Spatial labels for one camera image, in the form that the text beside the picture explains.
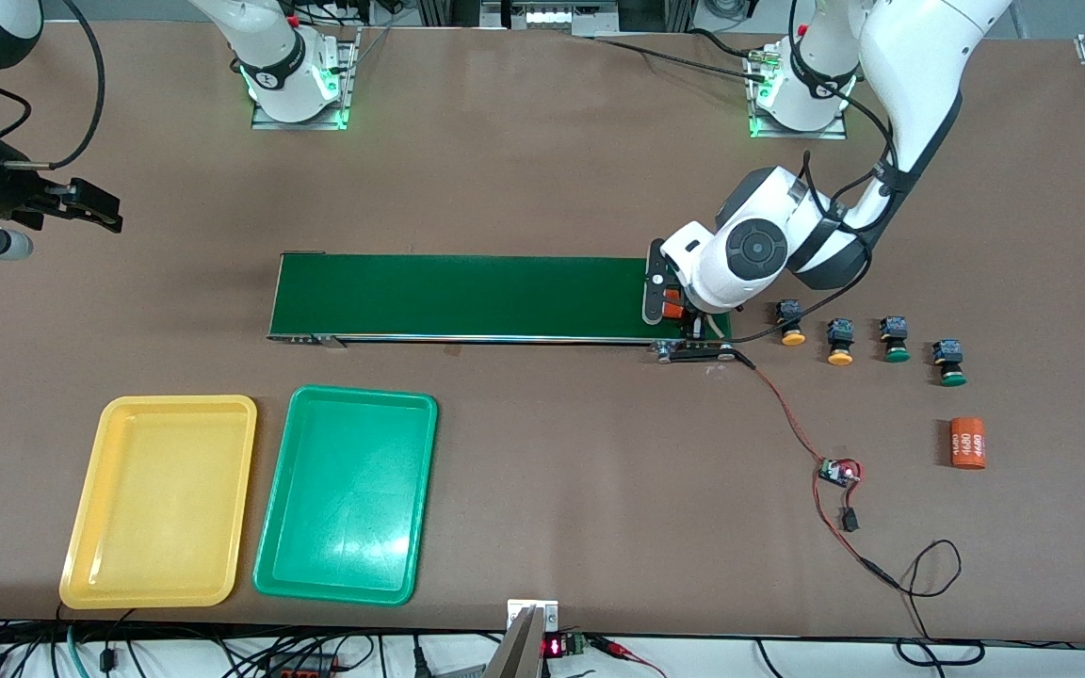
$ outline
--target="black plug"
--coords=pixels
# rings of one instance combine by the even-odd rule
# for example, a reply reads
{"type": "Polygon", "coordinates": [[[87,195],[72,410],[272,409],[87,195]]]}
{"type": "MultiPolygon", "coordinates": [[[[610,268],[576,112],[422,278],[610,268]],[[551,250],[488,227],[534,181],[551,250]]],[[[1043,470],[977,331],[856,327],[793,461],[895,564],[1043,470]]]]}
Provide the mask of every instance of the black plug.
{"type": "Polygon", "coordinates": [[[111,648],[104,648],[101,653],[99,653],[99,670],[104,674],[111,674],[111,670],[116,668],[116,651],[111,648]]]}
{"type": "Polygon", "coordinates": [[[434,678],[434,673],[430,669],[430,662],[425,661],[425,651],[421,649],[421,639],[412,637],[412,664],[417,667],[412,678],[434,678]]]}
{"type": "Polygon", "coordinates": [[[860,528],[860,523],[856,520],[856,510],[853,507],[847,507],[844,510],[844,516],[840,520],[840,527],[844,528],[844,532],[857,532],[860,528]]]}

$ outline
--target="table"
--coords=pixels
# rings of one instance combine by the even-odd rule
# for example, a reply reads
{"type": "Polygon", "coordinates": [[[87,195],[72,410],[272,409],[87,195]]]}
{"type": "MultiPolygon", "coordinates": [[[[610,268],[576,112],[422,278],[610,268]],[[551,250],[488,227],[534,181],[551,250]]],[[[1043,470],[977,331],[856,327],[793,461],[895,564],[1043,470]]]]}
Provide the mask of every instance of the table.
{"type": "MultiPolygon", "coordinates": [[[[139,617],[496,628],[507,598],[536,596],[599,631],[914,634],[899,597],[818,523],[810,459],[741,366],[264,338],[284,250],[641,257],[709,223],[742,175],[796,167],[805,146],[749,139],[740,82],[551,31],[403,29],[362,64],[347,132],[251,132],[210,25],[97,30],[106,112],[68,170],[124,199],[125,231],[53,219],[29,260],[0,263],[0,617],[53,613],[105,404],[245,394],[261,413],[235,592],[139,617]],[[438,398],[403,609],[250,583],[289,396],[310,382],[438,398]]],[[[642,41],[731,65],[695,36],[642,41]]],[[[34,159],[81,137],[93,69],[76,25],[48,26],[0,82],[35,103],[12,137],[34,159]]],[[[921,605],[930,631],[1085,640],[1085,66],[1068,42],[991,41],[963,90],[869,279],[805,323],[805,345],[745,350],[824,453],[866,464],[863,553],[901,574],[932,538],[960,547],[955,589],[921,605]],[[895,314],[912,331],[903,366],[875,340],[895,314]],[[848,368],[825,361],[837,315],[863,328],[848,368]],[[944,336],[967,348],[963,389],[935,385],[927,347],[944,336]],[[986,471],[946,465],[960,415],[986,420],[986,471]]],[[[0,103],[0,125],[12,115],[0,103]]],[[[819,184],[873,162],[877,132],[852,125],[847,142],[813,143],[819,184]]],[[[784,276],[763,299],[783,296],[817,293],[784,276]]],[[[763,304],[736,318],[766,322],[763,304]]],[[[926,583],[950,566],[934,561],[926,583]]]]}

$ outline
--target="plastic tray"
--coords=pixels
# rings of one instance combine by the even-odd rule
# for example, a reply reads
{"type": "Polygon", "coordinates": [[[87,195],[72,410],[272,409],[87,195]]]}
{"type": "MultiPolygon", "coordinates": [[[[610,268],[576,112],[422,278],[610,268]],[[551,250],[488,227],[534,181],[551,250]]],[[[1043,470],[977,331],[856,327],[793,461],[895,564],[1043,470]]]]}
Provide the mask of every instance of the plastic tray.
{"type": "Polygon", "coordinates": [[[267,596],[405,604],[418,578],[438,405],[304,386],[292,396],[254,587],[267,596]]]}
{"type": "Polygon", "coordinates": [[[103,409],[61,600],[200,606],[237,576],[258,411],[245,396],[125,396],[103,409]]]}

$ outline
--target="round black joint cap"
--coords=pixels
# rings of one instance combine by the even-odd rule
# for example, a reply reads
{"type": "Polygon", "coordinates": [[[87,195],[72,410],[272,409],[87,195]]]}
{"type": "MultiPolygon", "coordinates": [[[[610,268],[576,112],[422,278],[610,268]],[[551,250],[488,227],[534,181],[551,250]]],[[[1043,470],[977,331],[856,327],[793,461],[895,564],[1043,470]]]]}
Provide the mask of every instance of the round black joint cap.
{"type": "Polygon", "coordinates": [[[727,236],[727,267],[741,280],[761,280],[781,270],[789,245],[776,223],[750,218],[727,236]]]}

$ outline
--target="orange can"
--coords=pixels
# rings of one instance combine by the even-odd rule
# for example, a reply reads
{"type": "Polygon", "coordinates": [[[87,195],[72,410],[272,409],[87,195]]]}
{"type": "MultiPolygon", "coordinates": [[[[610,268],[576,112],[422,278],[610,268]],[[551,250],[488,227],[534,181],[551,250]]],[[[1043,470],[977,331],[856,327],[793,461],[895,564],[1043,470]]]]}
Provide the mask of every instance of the orange can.
{"type": "Polygon", "coordinates": [[[986,468],[986,425],[976,417],[959,417],[948,425],[953,468],[986,468]]]}

